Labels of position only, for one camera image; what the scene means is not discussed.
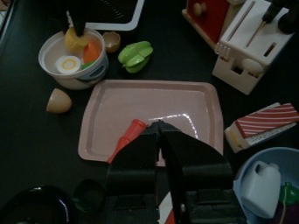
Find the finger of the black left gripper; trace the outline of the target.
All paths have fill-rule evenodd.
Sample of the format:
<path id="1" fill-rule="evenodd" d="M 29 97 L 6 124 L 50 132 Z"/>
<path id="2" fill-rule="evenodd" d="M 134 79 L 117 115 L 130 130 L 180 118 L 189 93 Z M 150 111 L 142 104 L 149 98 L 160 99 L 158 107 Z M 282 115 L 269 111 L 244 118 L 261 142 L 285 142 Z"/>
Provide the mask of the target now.
<path id="1" fill-rule="evenodd" d="M 66 0 L 66 11 L 71 20 L 75 35 L 82 36 L 85 29 L 85 9 L 81 0 Z"/>

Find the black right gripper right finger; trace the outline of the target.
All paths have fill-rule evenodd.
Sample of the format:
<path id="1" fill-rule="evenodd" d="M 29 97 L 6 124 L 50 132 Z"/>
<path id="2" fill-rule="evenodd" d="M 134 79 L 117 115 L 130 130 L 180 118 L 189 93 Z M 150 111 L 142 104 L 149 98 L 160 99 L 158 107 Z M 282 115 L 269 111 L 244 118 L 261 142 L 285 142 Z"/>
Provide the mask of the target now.
<path id="1" fill-rule="evenodd" d="M 157 124 L 174 224 L 246 224 L 226 159 L 170 124 Z"/>

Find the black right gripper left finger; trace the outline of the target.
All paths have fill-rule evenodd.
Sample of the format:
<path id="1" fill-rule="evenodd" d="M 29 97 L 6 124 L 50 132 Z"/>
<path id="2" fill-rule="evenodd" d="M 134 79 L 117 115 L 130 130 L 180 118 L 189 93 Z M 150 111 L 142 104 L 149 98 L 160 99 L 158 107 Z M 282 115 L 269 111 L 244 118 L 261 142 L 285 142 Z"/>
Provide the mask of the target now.
<path id="1" fill-rule="evenodd" d="M 106 170 L 103 224 L 157 224 L 158 136 L 153 122 L 111 160 Z"/>

